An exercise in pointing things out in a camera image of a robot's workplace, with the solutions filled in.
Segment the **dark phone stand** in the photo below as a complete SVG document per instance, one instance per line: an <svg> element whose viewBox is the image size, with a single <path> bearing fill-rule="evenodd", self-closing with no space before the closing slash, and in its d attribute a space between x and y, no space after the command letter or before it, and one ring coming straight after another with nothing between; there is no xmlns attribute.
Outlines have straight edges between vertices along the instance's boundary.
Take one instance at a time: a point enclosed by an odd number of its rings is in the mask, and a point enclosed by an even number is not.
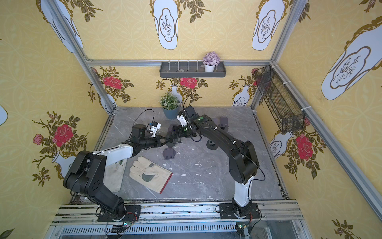
<svg viewBox="0 0 382 239"><path fill-rule="evenodd" d="M208 140L206 143L206 146L210 150L217 150L218 149L218 145L215 144L212 140Z"/></svg>
<svg viewBox="0 0 382 239"><path fill-rule="evenodd" d="M166 146L174 147L179 142L179 137L176 134L169 133L166 135Z"/></svg>

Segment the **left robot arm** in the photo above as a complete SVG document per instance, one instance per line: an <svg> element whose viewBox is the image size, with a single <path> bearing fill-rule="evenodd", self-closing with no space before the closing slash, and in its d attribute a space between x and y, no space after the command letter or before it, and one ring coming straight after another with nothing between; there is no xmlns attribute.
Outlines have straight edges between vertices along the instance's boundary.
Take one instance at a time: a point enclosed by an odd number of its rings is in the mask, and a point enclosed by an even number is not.
<svg viewBox="0 0 382 239"><path fill-rule="evenodd" d="M80 193L100 206L101 222L121 221L126 215L124 200L112 193L103 180L107 166L136 156L142 149L158 148L169 141L168 136L146 136L146 126L137 124L131 137L119 145L101 151L80 151L67 175L63 186L71 192Z"/></svg>

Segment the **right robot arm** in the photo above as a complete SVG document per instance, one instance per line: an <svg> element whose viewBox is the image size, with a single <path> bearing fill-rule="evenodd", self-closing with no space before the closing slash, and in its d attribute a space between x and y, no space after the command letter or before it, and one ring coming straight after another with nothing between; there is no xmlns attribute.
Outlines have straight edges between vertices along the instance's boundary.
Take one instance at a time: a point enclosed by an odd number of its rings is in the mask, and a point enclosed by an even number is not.
<svg viewBox="0 0 382 239"><path fill-rule="evenodd" d="M207 115L189 120L187 125L173 126L167 138L171 143L177 143L180 138L197 135L212 141L227 155L229 174L235 180L233 203L239 208L245 208L252 199L250 196L252 180L260 169L253 143L236 139L230 133L220 129Z"/></svg>

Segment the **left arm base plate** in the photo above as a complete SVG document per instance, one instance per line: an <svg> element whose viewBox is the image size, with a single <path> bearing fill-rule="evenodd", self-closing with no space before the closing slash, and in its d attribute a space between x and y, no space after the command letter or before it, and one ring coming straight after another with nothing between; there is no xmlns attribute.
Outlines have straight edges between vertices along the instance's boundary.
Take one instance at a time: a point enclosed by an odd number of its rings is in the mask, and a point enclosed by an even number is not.
<svg viewBox="0 0 382 239"><path fill-rule="evenodd" d="M100 211L96 212L98 222L131 222L138 221L141 213L140 205L124 205L118 207L114 211L100 207Z"/></svg>

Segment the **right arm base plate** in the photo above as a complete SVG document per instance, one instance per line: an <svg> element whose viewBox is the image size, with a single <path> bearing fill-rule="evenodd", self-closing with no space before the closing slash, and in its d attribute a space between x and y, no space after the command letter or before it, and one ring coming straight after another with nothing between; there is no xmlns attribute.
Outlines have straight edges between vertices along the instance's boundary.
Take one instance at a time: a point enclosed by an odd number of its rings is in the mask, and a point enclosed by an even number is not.
<svg viewBox="0 0 382 239"><path fill-rule="evenodd" d="M237 203L219 204L219 213L221 219L259 219L261 218L258 205L249 202L246 206L240 207Z"/></svg>

